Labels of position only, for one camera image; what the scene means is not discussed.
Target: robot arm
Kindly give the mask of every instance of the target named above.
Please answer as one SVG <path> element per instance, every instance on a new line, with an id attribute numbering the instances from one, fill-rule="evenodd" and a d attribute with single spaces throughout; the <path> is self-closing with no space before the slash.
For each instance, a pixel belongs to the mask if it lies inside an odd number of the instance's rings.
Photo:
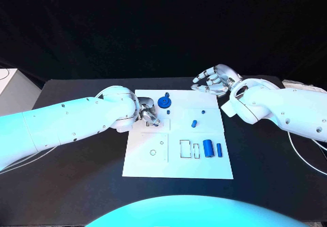
<path id="1" fill-rule="evenodd" d="M 279 89 L 263 79 L 246 79 L 223 64 L 205 70 L 193 80 L 204 76 L 207 86 L 193 85 L 191 89 L 221 97 L 230 90 L 229 101 L 221 110 L 231 117 L 253 124 L 269 119 L 285 131 L 318 141 L 327 141 L 327 94 L 285 88 Z"/>
<path id="2" fill-rule="evenodd" d="M 23 157 L 109 127 L 125 132 L 139 119 L 159 124 L 149 98 L 138 99 L 121 86 L 105 89 L 102 97 L 80 98 L 0 117 L 0 170 Z"/>

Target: black table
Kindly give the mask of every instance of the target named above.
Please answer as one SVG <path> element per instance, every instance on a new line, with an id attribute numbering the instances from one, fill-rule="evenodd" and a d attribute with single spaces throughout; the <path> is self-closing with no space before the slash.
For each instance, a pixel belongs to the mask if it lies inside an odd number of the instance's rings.
<path id="1" fill-rule="evenodd" d="M 259 77 L 282 86 L 275 77 Z M 34 108 L 95 96 L 110 85 L 188 90 L 191 78 L 50 80 Z M 286 133 L 267 120 L 249 125 L 223 112 L 221 118 L 233 180 L 122 177 L 128 133 L 108 129 L 0 175 L 0 225 L 84 225 L 138 200 L 177 194 L 244 201 L 301 221 L 327 220 L 327 176 L 296 156 Z M 327 172 L 312 141 L 295 135 L 292 141 Z"/>

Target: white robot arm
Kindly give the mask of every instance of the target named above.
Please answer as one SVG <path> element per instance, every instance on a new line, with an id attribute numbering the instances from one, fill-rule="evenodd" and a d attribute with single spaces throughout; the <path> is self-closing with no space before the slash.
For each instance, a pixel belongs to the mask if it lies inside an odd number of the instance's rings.
<path id="1" fill-rule="evenodd" d="M 109 127 L 131 130 L 136 120 L 159 124 L 154 102 L 121 86 L 102 91 L 102 99 L 86 97 L 0 117 L 0 170 L 34 153 L 80 140 Z"/>
<path id="2" fill-rule="evenodd" d="M 207 77 L 207 86 L 191 89 L 221 97 L 230 91 L 221 110 L 231 117 L 254 124 L 269 119 L 276 126 L 306 138 L 327 141 L 327 94 L 292 88 L 279 89 L 263 79 L 242 79 L 223 64 L 208 68 L 194 78 L 195 83 Z"/>

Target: white paper sheet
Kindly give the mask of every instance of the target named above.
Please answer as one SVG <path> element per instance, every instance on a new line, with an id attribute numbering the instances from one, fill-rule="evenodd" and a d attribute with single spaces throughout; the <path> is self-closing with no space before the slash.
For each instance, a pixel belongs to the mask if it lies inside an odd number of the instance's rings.
<path id="1" fill-rule="evenodd" d="M 161 109 L 157 100 L 165 92 L 171 106 Z M 122 176 L 233 179 L 216 96 L 182 90 L 135 90 L 135 95 L 154 100 L 161 125 L 146 126 L 144 121 L 133 123 L 128 133 Z M 188 140 L 190 158 L 180 157 L 180 140 Z M 204 157 L 203 140 L 213 142 L 213 157 Z M 221 144 L 221 157 L 216 153 L 217 143 Z M 198 144 L 200 158 L 195 158 L 193 144 Z"/>

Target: black curtain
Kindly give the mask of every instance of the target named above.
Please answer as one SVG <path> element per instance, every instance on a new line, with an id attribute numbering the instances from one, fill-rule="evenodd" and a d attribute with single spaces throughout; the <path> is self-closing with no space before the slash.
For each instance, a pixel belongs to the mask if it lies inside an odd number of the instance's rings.
<path id="1" fill-rule="evenodd" d="M 48 79 L 194 77 L 218 63 L 327 88 L 318 1 L 1 1 L 0 65 Z"/>

